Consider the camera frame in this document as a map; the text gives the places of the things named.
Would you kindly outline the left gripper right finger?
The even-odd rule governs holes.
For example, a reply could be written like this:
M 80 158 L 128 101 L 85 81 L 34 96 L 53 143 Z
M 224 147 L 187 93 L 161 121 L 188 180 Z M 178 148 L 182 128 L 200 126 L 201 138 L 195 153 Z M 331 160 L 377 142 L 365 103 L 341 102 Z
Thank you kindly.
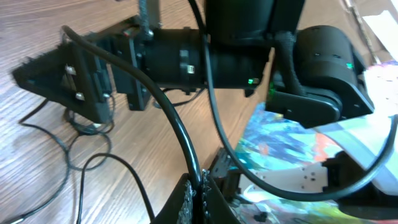
M 210 171 L 203 169 L 202 178 L 201 202 L 204 223 L 240 224 L 210 175 Z

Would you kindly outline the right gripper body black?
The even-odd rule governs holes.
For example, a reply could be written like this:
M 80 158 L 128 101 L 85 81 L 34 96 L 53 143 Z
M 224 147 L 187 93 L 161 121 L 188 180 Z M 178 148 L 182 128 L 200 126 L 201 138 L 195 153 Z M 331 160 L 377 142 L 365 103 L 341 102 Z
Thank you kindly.
M 142 57 L 138 57 L 141 42 L 141 31 L 138 18 L 128 18 L 99 32 L 87 34 L 84 39 L 91 45 L 103 49 L 133 67 L 141 68 Z M 109 96 L 113 90 L 125 95 L 128 109 L 144 111 L 150 93 L 147 88 L 132 75 L 121 68 L 111 65 L 106 68 L 107 61 L 85 50 L 83 52 L 89 75 L 85 104 L 90 111 L 109 110 Z

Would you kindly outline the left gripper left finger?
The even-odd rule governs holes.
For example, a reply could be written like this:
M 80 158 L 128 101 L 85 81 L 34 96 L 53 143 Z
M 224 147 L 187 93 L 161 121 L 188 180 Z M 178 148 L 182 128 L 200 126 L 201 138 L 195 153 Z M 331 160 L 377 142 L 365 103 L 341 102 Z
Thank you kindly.
M 183 174 L 151 224 L 192 224 L 194 196 L 189 175 Z

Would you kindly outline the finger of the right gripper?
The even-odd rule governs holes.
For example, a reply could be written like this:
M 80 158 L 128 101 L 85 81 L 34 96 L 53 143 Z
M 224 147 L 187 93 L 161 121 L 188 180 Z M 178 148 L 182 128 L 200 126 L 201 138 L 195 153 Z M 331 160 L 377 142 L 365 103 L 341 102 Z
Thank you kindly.
M 11 74 L 19 87 L 95 123 L 109 120 L 112 87 L 106 63 L 72 42 L 28 59 Z

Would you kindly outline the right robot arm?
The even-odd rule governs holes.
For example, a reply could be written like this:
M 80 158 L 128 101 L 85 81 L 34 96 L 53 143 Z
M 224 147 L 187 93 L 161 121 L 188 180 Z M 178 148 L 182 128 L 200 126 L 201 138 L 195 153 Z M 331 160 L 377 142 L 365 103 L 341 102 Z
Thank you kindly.
M 12 71 L 17 85 L 63 105 L 65 116 L 78 113 L 113 128 L 112 92 L 124 93 L 133 111 L 154 98 L 181 145 L 188 172 L 182 175 L 158 215 L 148 196 L 143 200 L 152 223 L 235 223 L 220 189 L 200 169 L 197 155 L 168 90 L 209 94 L 211 112 L 226 152 L 235 166 L 260 189 L 299 202 L 333 200 L 347 215 L 369 220 L 395 220 L 397 196 L 374 184 L 391 158 L 397 134 L 392 116 L 387 139 L 368 168 L 346 152 L 320 165 L 278 175 L 308 175 L 320 190 L 303 185 L 284 190 L 260 179 L 238 159 L 221 125 L 215 88 L 242 89 L 251 95 L 262 79 L 271 50 L 267 111 L 284 115 L 306 128 L 355 118 L 374 111 L 361 79 L 365 64 L 337 28 L 314 26 L 298 30 L 303 1 L 206 1 L 200 12 L 190 7 L 196 29 L 163 29 L 159 3 L 140 1 L 139 14 L 100 32 L 80 36 L 61 28 L 61 43 Z

